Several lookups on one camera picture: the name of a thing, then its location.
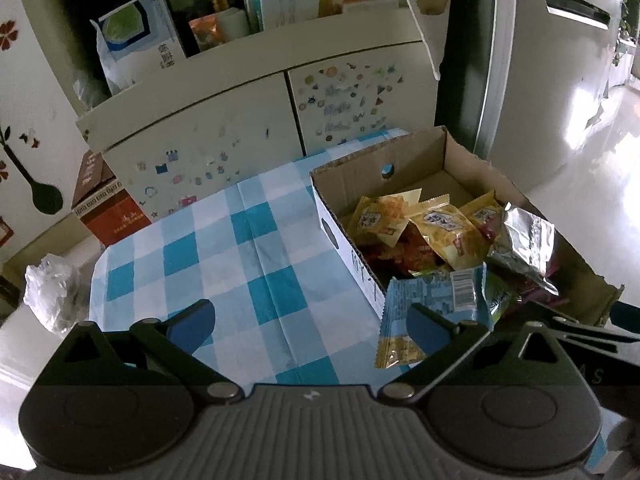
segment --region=blue and white checkered tablecloth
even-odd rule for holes
[[[90,319],[126,330],[200,298],[216,308],[195,356],[245,388],[372,384],[380,320],[319,227],[309,171],[402,130],[378,132],[249,178],[109,247]]]

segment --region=barcode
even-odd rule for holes
[[[453,288],[453,310],[473,310],[476,305],[476,290],[474,288],[474,269],[456,270],[451,273]]]

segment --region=red box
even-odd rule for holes
[[[82,158],[73,204],[76,216],[105,247],[151,225],[102,155],[91,151]]]

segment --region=metal screw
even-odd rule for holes
[[[414,387],[406,383],[391,383],[382,388],[382,393],[389,399],[405,400],[414,396]]]
[[[214,399],[231,399],[240,392],[235,383],[213,383],[207,386],[207,393]]]

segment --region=black ladle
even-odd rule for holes
[[[42,184],[41,182],[36,182],[33,177],[29,174],[29,172],[24,168],[22,163],[18,160],[18,157],[15,156],[14,151],[9,148],[4,139],[2,139],[0,135],[0,144],[6,151],[6,154],[11,159],[12,163],[15,164],[15,167],[18,168],[18,171],[22,173],[22,176],[26,179],[26,181],[31,186],[31,196],[33,199],[33,205],[36,206],[36,209],[45,215],[55,215],[58,211],[62,209],[64,204],[64,200],[62,199],[62,193],[56,186],[52,186],[51,184]]]

